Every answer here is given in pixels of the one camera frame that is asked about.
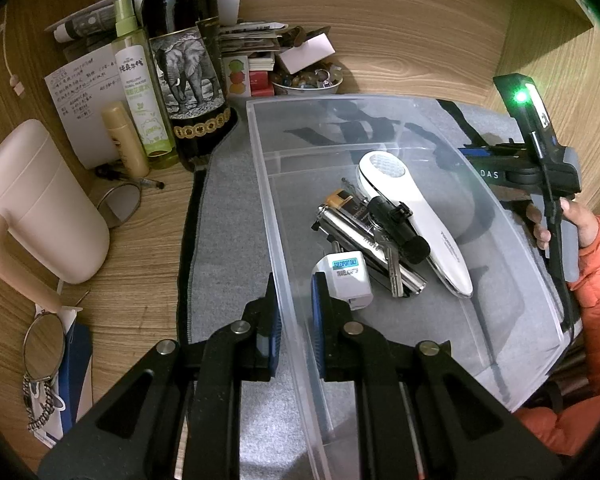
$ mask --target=green led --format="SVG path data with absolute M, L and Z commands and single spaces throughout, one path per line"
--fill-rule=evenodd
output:
M 518 90 L 513 98 L 517 103 L 526 103 L 529 101 L 529 94 L 525 90 Z

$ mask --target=bowl of candy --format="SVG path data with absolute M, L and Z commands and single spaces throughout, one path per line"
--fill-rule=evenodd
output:
M 269 73 L 275 95 L 328 95 L 338 92 L 342 69 L 333 63 L 318 62 L 295 74 Z

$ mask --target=metal screw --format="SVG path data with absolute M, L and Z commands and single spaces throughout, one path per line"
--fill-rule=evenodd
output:
M 440 347 L 437 343 L 434 343 L 433 341 L 423 341 L 418 345 L 418 348 L 420 349 L 420 352 L 429 357 L 438 355 L 438 353 L 440 352 Z
M 231 332 L 234 334 L 245 334 L 249 330 L 251 330 L 251 325 L 248 321 L 239 319 L 238 321 L 231 323 Z
M 176 349 L 176 343 L 171 339 L 163 339 L 155 346 L 155 349 L 160 355 L 168 355 Z
M 343 328 L 349 335 L 362 334 L 362 331 L 365 329 L 365 327 L 362 326 L 362 323 L 358 323 L 357 321 L 347 321 Z

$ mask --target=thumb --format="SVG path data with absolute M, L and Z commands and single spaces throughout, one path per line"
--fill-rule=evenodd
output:
M 565 198 L 560 199 L 563 216 L 578 228 L 580 247 L 592 244 L 598 235 L 598 219 L 582 204 L 571 202 Z

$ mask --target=cup handle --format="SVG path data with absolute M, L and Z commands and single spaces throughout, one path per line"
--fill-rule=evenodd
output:
M 0 214 L 0 279 L 46 311 L 57 313 L 62 307 L 60 295 L 7 253 L 5 240 L 8 230 L 9 225 Z

